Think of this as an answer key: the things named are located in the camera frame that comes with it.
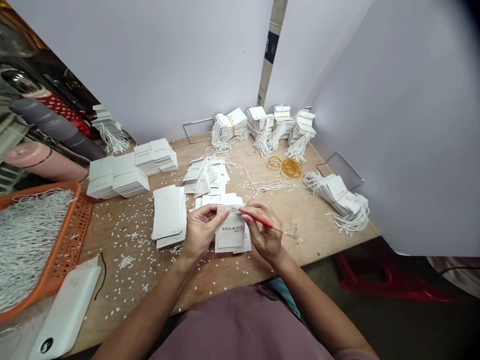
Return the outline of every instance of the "stack of hang tags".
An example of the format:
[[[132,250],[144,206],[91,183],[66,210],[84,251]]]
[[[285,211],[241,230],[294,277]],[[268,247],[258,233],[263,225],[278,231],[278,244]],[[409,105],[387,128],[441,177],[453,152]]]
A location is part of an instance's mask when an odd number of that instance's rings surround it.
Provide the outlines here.
[[[215,115],[214,121],[215,124],[218,123],[219,136],[222,141],[233,137],[243,138],[247,132],[247,117],[239,107],[227,115],[222,113]]]
[[[96,112],[96,119],[92,120],[91,125],[101,131],[102,125],[110,133],[115,135],[127,136],[127,134],[122,130],[122,126],[118,121],[114,119],[112,114],[103,106],[102,104],[94,105],[93,110]]]
[[[114,157],[107,156],[90,162],[89,183],[86,194],[95,199],[111,199],[119,194],[113,190]]]
[[[150,143],[135,146],[135,166],[139,168],[146,176],[161,174],[159,166],[155,163],[153,158],[152,148]]]
[[[150,141],[152,159],[162,173],[178,170],[177,153],[172,149],[167,139]]]
[[[252,251],[250,231],[245,221],[241,218],[242,213],[237,209],[245,204],[219,205],[217,212],[230,209],[230,214],[216,228],[215,252],[216,253],[243,253]]]
[[[300,139],[302,136],[308,135],[309,140],[313,139],[317,132],[313,129],[312,124],[315,114],[308,110],[301,110],[295,116],[295,124],[288,136],[288,143]]]
[[[150,191],[149,178],[135,166],[135,153],[113,158],[113,190],[125,198]]]
[[[225,195],[225,186],[230,181],[227,173],[225,160],[215,159],[211,161],[211,169],[214,172],[214,180],[210,182],[210,191],[207,195]]]
[[[285,132],[280,136],[280,140],[288,139],[290,131],[294,127],[294,118],[290,116],[290,106],[275,106],[273,116],[275,118],[273,130],[275,131],[281,124],[285,124]]]
[[[183,178],[185,193],[196,198],[202,195],[225,194],[225,185],[230,181],[225,167],[225,161],[210,158],[192,162]]]
[[[336,228],[346,234],[362,231],[369,223],[369,201],[360,194],[351,193],[339,175],[323,177],[319,172],[308,172],[303,183],[313,193],[332,205],[338,213],[330,212],[336,220]]]
[[[154,219],[151,239],[162,250],[185,240],[187,208],[184,187],[170,185],[153,192]]]
[[[251,107],[246,111],[248,117],[248,130],[250,134],[256,139],[260,132],[267,126],[269,130],[272,130],[274,125],[274,116],[272,114],[266,114],[262,106]]]

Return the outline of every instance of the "orange plastic basket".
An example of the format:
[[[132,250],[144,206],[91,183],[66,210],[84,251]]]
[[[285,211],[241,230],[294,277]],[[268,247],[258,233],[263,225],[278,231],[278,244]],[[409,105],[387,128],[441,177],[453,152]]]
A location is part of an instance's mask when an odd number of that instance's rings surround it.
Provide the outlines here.
[[[30,305],[56,294],[69,271],[75,269],[84,243],[87,226],[94,208],[94,202],[86,195],[80,194],[81,185],[74,181],[58,182],[0,196],[0,211],[13,204],[16,196],[41,193],[50,189],[73,191],[75,201],[70,203],[60,232],[51,249],[45,268],[33,291],[21,303],[9,311],[0,313],[0,324],[21,313]]]

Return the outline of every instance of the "wooden tabletop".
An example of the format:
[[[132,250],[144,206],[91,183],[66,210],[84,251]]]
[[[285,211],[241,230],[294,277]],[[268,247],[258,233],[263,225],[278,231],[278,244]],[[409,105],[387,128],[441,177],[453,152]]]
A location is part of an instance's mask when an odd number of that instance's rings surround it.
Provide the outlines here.
[[[234,143],[230,160],[235,165],[230,168],[231,180],[226,185],[227,193],[236,193],[244,202],[253,198],[244,168],[256,182],[270,181],[279,175],[278,171],[266,167],[268,159],[261,158],[252,143],[251,138]],[[68,355],[100,344],[155,286],[178,257],[172,249],[157,252],[151,240],[154,221],[152,191],[172,184],[183,186],[182,178],[190,162],[205,153],[210,141],[189,144],[185,139],[172,142],[171,145],[177,153],[177,171],[150,177],[151,191],[148,193],[130,199],[116,197],[105,200],[97,203],[93,209],[79,263],[102,253],[106,276],[103,269],[76,343]],[[284,142],[273,155],[283,159],[285,148]],[[307,162],[302,167],[303,174],[315,171],[315,165],[323,163],[323,159],[310,144],[305,159]],[[365,230],[352,236],[340,234],[334,228],[334,219],[325,215],[332,207],[304,188],[301,178],[293,181],[299,185],[298,189],[290,192],[267,191],[260,193],[256,199],[268,203],[274,209],[282,221],[283,230],[300,236],[303,240],[295,241],[288,236],[282,239],[283,246],[300,266],[379,236],[371,223]],[[191,209],[194,203],[193,195],[187,195],[187,209]],[[204,262],[200,263],[198,270],[195,269],[185,286],[173,309],[174,314],[186,311],[224,290],[255,284],[275,275],[255,248],[250,253],[238,255],[214,253],[214,246],[211,245],[210,248]],[[134,260],[125,265],[129,262],[128,257]],[[101,257],[99,265],[103,267]]]

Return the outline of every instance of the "left hand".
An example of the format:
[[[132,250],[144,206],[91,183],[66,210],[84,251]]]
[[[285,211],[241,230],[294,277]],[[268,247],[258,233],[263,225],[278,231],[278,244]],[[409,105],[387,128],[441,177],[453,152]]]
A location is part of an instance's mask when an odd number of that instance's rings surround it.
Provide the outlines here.
[[[217,213],[217,206],[205,205],[187,215],[185,244],[181,256],[197,262],[207,253],[215,230],[230,214],[230,209]]]

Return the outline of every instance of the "right hand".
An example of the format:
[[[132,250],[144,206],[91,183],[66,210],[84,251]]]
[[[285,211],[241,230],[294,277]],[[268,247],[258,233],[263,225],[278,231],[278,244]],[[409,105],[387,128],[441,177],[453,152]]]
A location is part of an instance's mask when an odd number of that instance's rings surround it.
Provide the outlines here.
[[[255,200],[250,200],[244,207],[240,207],[238,210],[243,213],[241,218],[248,225],[251,242],[260,256],[270,265],[278,266],[283,261],[282,259],[286,253],[282,247],[282,233],[266,226],[263,226],[263,229],[260,231],[257,222],[249,214],[266,221],[279,230],[282,229],[280,219],[275,215],[270,206]]]

